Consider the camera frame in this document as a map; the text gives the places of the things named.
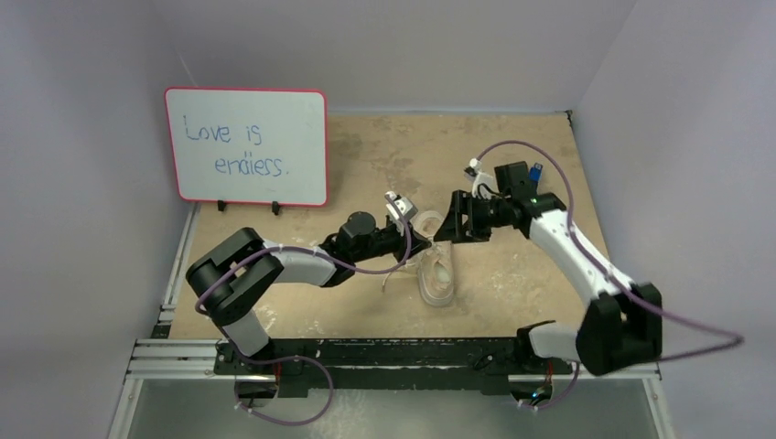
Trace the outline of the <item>beige canvas sneaker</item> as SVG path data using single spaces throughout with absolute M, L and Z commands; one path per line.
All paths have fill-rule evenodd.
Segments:
M 449 305 L 455 294 L 452 244 L 435 241 L 444 217 L 433 210 L 421 212 L 415 220 L 415 230 L 431 242 L 418 259 L 417 278 L 421 298 L 430 306 Z

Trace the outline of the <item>white shoelace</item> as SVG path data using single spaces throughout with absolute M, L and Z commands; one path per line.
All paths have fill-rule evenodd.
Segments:
M 399 272 L 416 275 L 421 295 L 431 301 L 444 301 L 455 291 L 452 249 L 449 242 L 433 242 L 430 248 L 410 259 Z

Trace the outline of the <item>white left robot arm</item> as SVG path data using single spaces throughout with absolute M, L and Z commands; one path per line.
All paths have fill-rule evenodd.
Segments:
M 429 249 L 431 242 L 410 223 L 376 225 L 355 212 L 313 248 L 283 246 L 241 228 L 188 268 L 185 278 L 198 297 L 195 309 L 238 349 L 237 361 L 260 374 L 273 361 L 271 338 L 253 308 L 275 284 L 340 285 L 359 272 L 358 263 L 391 254 L 398 265 Z

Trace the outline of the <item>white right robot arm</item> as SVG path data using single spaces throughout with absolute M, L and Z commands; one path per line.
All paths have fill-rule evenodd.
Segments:
M 527 372 L 549 359 L 575 361 L 602 376 L 652 362 L 662 354 L 662 319 L 638 306 L 660 307 L 652 284 L 636 284 L 619 269 L 600 269 L 602 254 L 576 230 L 564 202 L 554 193 L 538 193 L 524 162 L 497 166 L 490 175 L 477 158 L 464 172 L 471 191 L 456 190 L 435 241 L 486 242 L 495 228 L 511 227 L 532 241 L 560 269 L 585 307 L 578 327 L 553 320 L 517 330 L 513 358 Z

